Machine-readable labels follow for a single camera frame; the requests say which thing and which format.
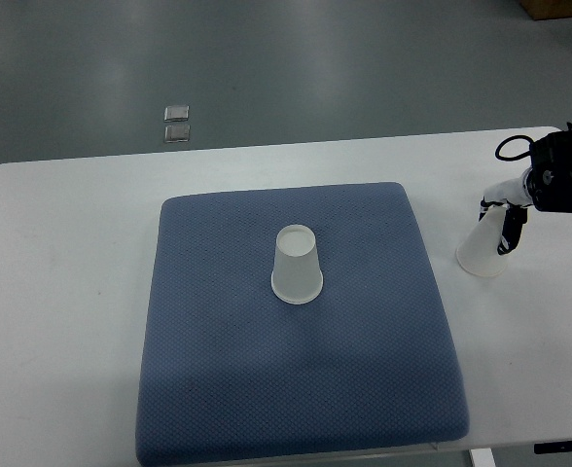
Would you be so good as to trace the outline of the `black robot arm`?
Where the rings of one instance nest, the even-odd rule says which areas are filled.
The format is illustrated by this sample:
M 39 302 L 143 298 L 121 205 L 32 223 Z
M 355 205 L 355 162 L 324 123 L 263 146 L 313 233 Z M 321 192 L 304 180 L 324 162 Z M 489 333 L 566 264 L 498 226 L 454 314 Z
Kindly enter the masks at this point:
M 520 177 L 487 188 L 480 202 L 481 218 L 493 207 L 505 209 L 496 247 L 497 254 L 505 256 L 518 247 L 530 206 L 541 212 L 572 213 L 572 124 L 538 140 L 510 136 L 499 143 L 494 157 L 502 162 L 530 159 Z

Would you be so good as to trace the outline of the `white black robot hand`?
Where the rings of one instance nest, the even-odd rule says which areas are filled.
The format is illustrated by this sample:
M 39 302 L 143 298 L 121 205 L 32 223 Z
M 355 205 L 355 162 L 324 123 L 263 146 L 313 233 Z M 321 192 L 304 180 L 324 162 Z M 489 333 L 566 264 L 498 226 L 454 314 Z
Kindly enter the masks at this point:
M 533 204 L 524 178 L 507 180 L 486 188 L 480 201 L 479 219 L 481 220 L 491 206 L 520 206 L 506 209 L 500 240 L 497 246 L 499 256 L 505 256 L 514 251 L 519 244 L 523 226 L 527 222 L 526 206 Z

